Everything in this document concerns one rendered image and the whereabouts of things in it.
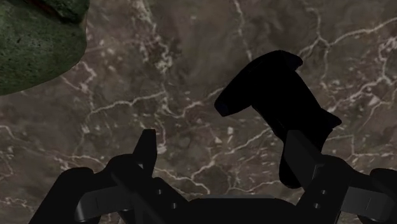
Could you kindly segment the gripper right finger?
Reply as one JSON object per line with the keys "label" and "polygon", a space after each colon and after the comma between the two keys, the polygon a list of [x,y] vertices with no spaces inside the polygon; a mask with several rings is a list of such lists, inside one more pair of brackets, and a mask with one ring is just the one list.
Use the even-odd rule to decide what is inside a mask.
{"label": "gripper right finger", "polygon": [[306,224],[337,224],[340,213],[364,224],[397,224],[397,186],[354,170],[343,159],[323,155],[299,130],[290,130],[284,158],[305,193],[297,209]]}

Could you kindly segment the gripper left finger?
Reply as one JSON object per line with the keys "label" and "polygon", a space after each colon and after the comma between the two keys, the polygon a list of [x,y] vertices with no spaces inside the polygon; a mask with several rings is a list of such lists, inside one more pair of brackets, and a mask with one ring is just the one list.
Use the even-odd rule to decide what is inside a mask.
{"label": "gripper left finger", "polygon": [[29,224],[99,224],[117,212],[126,224],[183,224],[186,199],[153,177],[156,132],[145,129],[132,153],[113,157],[102,171],[62,172]]}

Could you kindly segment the green mottled rounded object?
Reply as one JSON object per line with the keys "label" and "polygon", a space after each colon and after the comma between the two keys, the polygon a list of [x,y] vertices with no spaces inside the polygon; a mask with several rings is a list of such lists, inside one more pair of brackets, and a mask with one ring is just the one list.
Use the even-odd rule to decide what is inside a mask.
{"label": "green mottled rounded object", "polygon": [[0,95],[75,66],[87,47],[90,0],[0,0]]}

